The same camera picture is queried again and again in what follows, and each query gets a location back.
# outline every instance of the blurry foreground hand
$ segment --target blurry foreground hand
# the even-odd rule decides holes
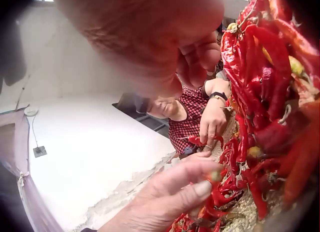
[[[221,169],[213,161],[185,161],[154,175],[135,199],[98,232],[165,231],[184,212],[198,207],[210,194],[208,173]]]
[[[59,9],[132,89],[178,97],[176,72],[202,86],[220,59],[213,31],[222,0],[54,0]]]

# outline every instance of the red polka dot shirt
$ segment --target red polka dot shirt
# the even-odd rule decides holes
[[[201,110],[207,105],[209,96],[204,90],[204,86],[197,90],[183,87],[183,93],[179,97],[179,102],[186,110],[187,118],[183,121],[173,121],[169,119],[169,138],[178,154],[183,154],[186,147],[193,148],[194,144],[183,138],[190,135],[199,136]]]

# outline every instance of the yellow chili pepper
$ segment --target yellow chili pepper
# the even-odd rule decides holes
[[[289,61],[290,61],[291,71],[295,75],[301,77],[303,75],[303,71],[304,71],[304,67],[301,64],[301,62],[299,62],[298,59],[296,59],[292,56],[289,56]]]
[[[251,155],[254,158],[259,157],[262,153],[261,149],[257,146],[249,148],[247,152],[248,155]]]
[[[227,30],[231,30],[231,29],[234,28],[235,26],[237,26],[236,23],[230,23],[229,26],[227,27]]]

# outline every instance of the elderly woman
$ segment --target elderly woman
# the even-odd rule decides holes
[[[225,102],[230,95],[229,83],[221,78],[208,80],[196,90],[183,87],[179,98],[157,97],[136,102],[138,112],[154,117],[169,119],[169,138],[176,152],[181,154],[195,150],[187,139],[190,135],[200,136],[200,141],[213,147],[214,137],[223,133],[227,119]]]

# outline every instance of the person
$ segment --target person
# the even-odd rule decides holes
[[[215,78],[196,90],[183,86],[183,93],[177,99],[136,97],[135,104],[139,113],[169,119],[169,139],[183,158],[197,150],[188,139],[181,139],[187,136],[200,135],[200,141],[207,144],[208,150],[213,149],[214,137],[222,135],[226,127],[228,111],[223,107],[230,93],[229,82]]]
[[[222,0],[54,1],[108,65],[126,79],[127,87],[143,97],[178,98],[183,91],[180,80],[189,89],[198,89],[204,85],[207,70],[213,70],[220,59],[214,31],[223,19]],[[223,111],[215,112],[223,116]],[[165,231],[182,212],[199,206],[210,195],[211,184],[197,182],[217,168],[213,161],[193,160],[153,176],[98,231]],[[181,189],[190,182],[195,184]]]

